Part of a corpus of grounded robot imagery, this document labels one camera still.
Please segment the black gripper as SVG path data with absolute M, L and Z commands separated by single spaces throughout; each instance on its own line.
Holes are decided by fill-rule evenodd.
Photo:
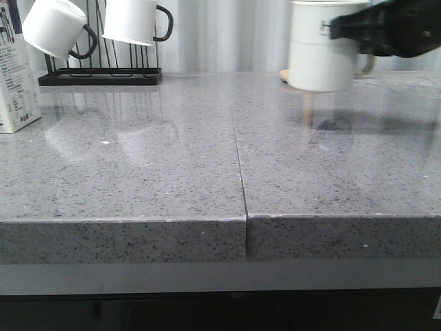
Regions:
M 417 57 L 440 47 L 440 2 L 383 1 L 331 20 L 329 38 L 356 41 L 360 54 Z

